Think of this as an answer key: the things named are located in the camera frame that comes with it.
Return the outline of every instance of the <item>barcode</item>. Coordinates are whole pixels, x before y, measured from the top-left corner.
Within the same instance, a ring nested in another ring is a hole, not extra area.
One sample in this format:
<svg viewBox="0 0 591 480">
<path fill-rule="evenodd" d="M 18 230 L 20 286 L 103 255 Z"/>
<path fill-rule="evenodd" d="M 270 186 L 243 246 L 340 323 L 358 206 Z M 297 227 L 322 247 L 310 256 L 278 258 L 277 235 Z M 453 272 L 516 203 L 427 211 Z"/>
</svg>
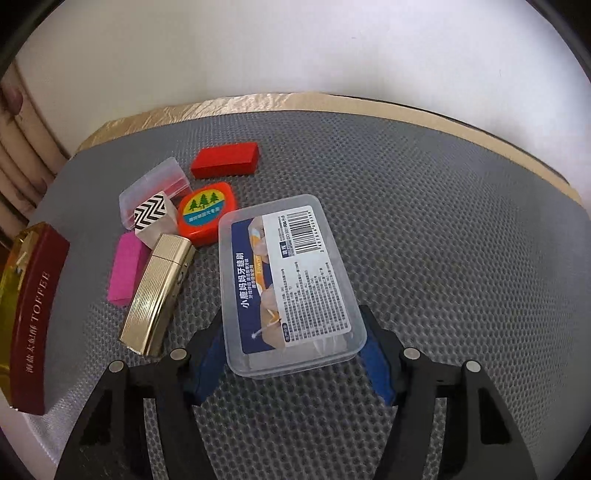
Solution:
<svg viewBox="0 0 591 480">
<path fill-rule="evenodd" d="M 296 255 L 320 250 L 322 244 L 317 238 L 316 225 L 312 223 L 307 210 L 288 213 L 286 217 Z"/>
</svg>

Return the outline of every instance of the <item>black and white zigzag pattern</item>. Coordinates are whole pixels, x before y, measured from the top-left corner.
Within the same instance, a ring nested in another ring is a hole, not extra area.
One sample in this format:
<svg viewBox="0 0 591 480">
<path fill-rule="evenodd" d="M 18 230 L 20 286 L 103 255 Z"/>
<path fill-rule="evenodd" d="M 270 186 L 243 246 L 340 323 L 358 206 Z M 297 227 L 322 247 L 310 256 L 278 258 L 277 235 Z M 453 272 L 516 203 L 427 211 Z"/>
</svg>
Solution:
<svg viewBox="0 0 591 480">
<path fill-rule="evenodd" d="M 135 209 L 135 229 L 143 230 L 164 215 L 166 215 L 164 196 L 157 193 Z"/>
</svg>

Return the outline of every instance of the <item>tree logo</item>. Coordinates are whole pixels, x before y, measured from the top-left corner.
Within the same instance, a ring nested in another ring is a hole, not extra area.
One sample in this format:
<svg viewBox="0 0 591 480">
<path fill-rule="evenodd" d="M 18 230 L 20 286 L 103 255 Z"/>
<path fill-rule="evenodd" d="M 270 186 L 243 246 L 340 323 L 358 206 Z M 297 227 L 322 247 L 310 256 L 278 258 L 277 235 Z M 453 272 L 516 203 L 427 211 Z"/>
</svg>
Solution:
<svg viewBox="0 0 591 480">
<path fill-rule="evenodd" d="M 191 225 L 203 225 L 217 217 L 223 210 L 226 197 L 216 189 L 202 190 L 183 207 L 185 221 Z"/>
</svg>

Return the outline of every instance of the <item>label sticker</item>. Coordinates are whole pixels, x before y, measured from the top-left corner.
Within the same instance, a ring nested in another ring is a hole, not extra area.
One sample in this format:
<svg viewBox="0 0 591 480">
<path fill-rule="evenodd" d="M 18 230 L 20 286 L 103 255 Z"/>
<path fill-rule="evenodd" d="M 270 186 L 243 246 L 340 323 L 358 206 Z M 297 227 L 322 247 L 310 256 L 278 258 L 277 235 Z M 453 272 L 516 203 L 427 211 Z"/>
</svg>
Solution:
<svg viewBox="0 0 591 480">
<path fill-rule="evenodd" d="M 198 192 L 183 209 L 185 223 L 201 226 L 211 222 L 222 212 L 225 199 L 224 194 L 217 189 Z"/>
<path fill-rule="evenodd" d="M 351 330 L 310 206 L 232 224 L 232 252 L 244 353 Z"/>
<path fill-rule="evenodd" d="M 275 305 L 286 346 L 351 330 L 312 207 L 262 217 Z"/>
</svg>

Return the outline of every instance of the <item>white wall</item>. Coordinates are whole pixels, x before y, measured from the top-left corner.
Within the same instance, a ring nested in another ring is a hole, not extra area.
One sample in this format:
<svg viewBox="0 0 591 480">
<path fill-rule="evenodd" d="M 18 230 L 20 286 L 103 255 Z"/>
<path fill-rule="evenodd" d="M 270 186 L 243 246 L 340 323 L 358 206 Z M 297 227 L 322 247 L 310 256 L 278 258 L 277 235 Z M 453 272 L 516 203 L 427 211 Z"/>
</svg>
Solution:
<svg viewBox="0 0 591 480">
<path fill-rule="evenodd" d="M 591 85 L 525 0 L 66 0 L 18 62 L 70 152 L 157 106 L 319 90 L 490 131 L 591 207 Z"/>
</svg>

